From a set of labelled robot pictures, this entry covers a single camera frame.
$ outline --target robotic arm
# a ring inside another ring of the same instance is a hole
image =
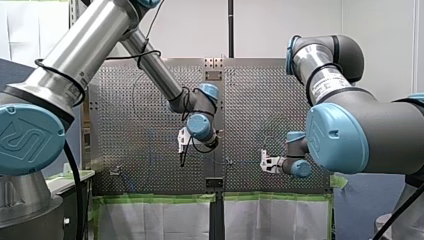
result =
[[[364,59],[345,36],[292,39],[289,73],[306,85],[308,150],[322,167],[347,174],[423,171],[423,96],[379,102],[359,81]]]
[[[197,143],[218,145],[212,126],[218,88],[200,84],[184,90],[138,29],[160,0],[95,0],[25,82],[0,93],[0,236],[7,239],[62,239],[60,197],[51,197],[40,172],[65,145],[72,107],[113,47],[121,42],[138,60],[177,113],[193,113],[187,130]],[[43,231],[36,224],[46,225]]]

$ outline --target vertical metal pole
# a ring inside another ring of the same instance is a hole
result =
[[[228,57],[234,58],[234,0],[228,0],[228,38]]]

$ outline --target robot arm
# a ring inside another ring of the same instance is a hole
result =
[[[53,119],[57,124],[50,124],[51,129],[43,125],[43,129],[58,132],[63,124],[62,128],[65,129],[63,131],[66,131],[74,119],[72,107],[82,101],[84,90],[90,80],[118,42],[122,42],[132,55],[153,50],[138,29],[138,25],[145,13],[158,3],[158,0],[94,1],[50,52],[41,67],[37,68],[25,82],[6,87],[0,94],[0,104],[27,103],[38,106],[40,108],[29,107],[30,109],[25,110],[29,111],[25,116],[20,114],[21,110],[14,116],[17,119],[27,119],[26,121],[39,126],[48,122],[48,119]],[[169,101],[170,109],[178,113],[193,113],[187,121],[187,130],[191,136],[208,147],[215,147],[218,138],[212,122],[219,95],[217,87],[200,84],[194,92],[189,93],[184,91],[157,54],[146,54],[139,62]],[[41,113],[45,114],[37,119],[32,117],[32,114]],[[45,145],[40,144],[37,150],[40,152],[33,155],[34,159],[23,161],[26,163],[18,164],[18,167],[15,166],[16,161],[1,161],[0,174],[28,174],[49,165],[59,155],[64,143],[64,134],[56,135],[53,136],[61,141],[52,140],[45,142]]]
[[[288,72],[306,85],[312,108],[306,140],[312,158],[333,172],[422,173],[423,96],[382,103],[351,83],[362,77],[360,47],[344,36],[294,38]]]
[[[126,34],[121,43],[131,55],[154,50],[139,29]],[[218,137],[212,122],[217,110],[218,88],[202,83],[193,92],[184,91],[157,54],[148,54],[136,61],[168,100],[171,111],[193,113],[187,120],[187,130],[194,138],[193,143],[197,140],[209,148],[215,148]]]

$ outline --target pegboard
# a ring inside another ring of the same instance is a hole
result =
[[[260,149],[285,155],[289,131],[303,131],[309,106],[305,89],[285,73],[283,59],[225,59],[224,171],[226,191],[324,193],[329,176],[315,163],[306,179],[265,173]]]
[[[165,63],[178,81],[193,88],[210,70],[205,61],[210,59]],[[204,193],[205,178],[213,176],[225,176],[226,191],[329,189],[328,175],[316,165],[308,179],[267,174],[259,166],[264,144],[271,154],[284,154],[286,133],[304,129],[308,111],[304,88],[285,75],[284,59],[223,59],[219,65],[223,79],[216,83],[222,102],[215,120],[224,126],[219,151],[201,155],[191,149],[181,168],[177,153],[177,133],[184,125],[181,115],[168,110],[165,98],[133,61],[105,63],[89,87],[96,195]]]

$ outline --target wire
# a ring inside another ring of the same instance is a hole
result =
[[[396,219],[405,212],[408,207],[412,205],[412,203],[417,200],[421,194],[424,192],[424,184],[422,184],[415,192],[412,194],[408,200],[406,200],[400,208],[398,208],[392,216],[389,218],[389,220],[383,225],[383,227],[375,234],[375,236],[372,238],[372,240],[380,240],[380,238],[384,235],[384,233],[389,229],[389,227],[396,221]]]
[[[147,54],[151,54],[151,53],[157,53],[158,56],[162,56],[162,53],[159,50],[152,50],[152,51],[148,51],[148,52],[144,52],[141,54],[137,54],[134,56],[124,56],[124,57],[108,57],[106,58],[106,60],[125,60],[125,59],[133,59],[133,58],[141,58],[146,56]]]
[[[188,104],[190,103],[190,89],[188,87],[183,87],[187,91],[187,94],[184,95],[183,99],[183,113],[181,114],[181,121],[184,122],[187,120],[188,116],[190,115],[190,112],[188,111]]]
[[[185,146],[184,153],[181,155],[180,167],[184,167],[184,165],[185,165],[185,160],[187,158],[188,146],[190,146],[190,141],[193,141],[193,136],[190,136],[190,138],[188,140],[188,145]]]
[[[147,35],[146,35],[147,39],[149,38],[150,31],[152,30],[153,24],[155,23],[156,18],[158,17],[159,11],[160,11],[164,2],[165,2],[165,0],[162,0],[162,2],[159,4],[158,10],[156,11],[155,16],[153,17],[152,22],[150,23],[149,31],[147,31]]]
[[[74,155],[72,154],[71,148],[68,145],[68,141],[65,140],[65,146],[63,147],[66,157],[68,158],[69,166],[72,170],[72,175],[75,181],[75,191],[77,195],[77,235],[76,240],[82,240],[84,237],[84,202],[83,202],[83,190],[82,183],[78,171],[77,162],[75,161]]]
[[[193,137],[190,137],[190,139],[191,139],[191,143],[193,143],[193,148],[194,148],[194,149],[196,149],[196,151],[198,151],[199,153],[203,153],[203,154],[211,153],[213,150],[215,150],[215,148],[216,148],[216,146],[217,146],[217,145],[215,145],[215,147],[213,147],[213,148],[209,148],[209,150],[202,151],[202,150],[200,150],[200,149],[198,149],[198,148],[196,147],[196,144],[194,144],[194,139],[193,139]]]
[[[45,71],[50,71],[52,73],[55,73],[63,78],[66,78],[66,80],[70,81],[72,84],[74,84],[74,86],[78,89],[78,91],[80,92],[80,98],[78,99],[78,101],[74,104],[74,107],[80,105],[82,102],[84,102],[85,99],[85,90],[84,88],[80,85],[80,83],[75,80],[74,78],[72,78],[71,76],[69,76],[66,73],[63,73],[53,67],[48,67],[46,65],[43,64],[43,59],[39,58],[39,59],[35,59],[34,61],[35,65],[37,65],[38,67],[41,67],[42,69],[44,69]]]

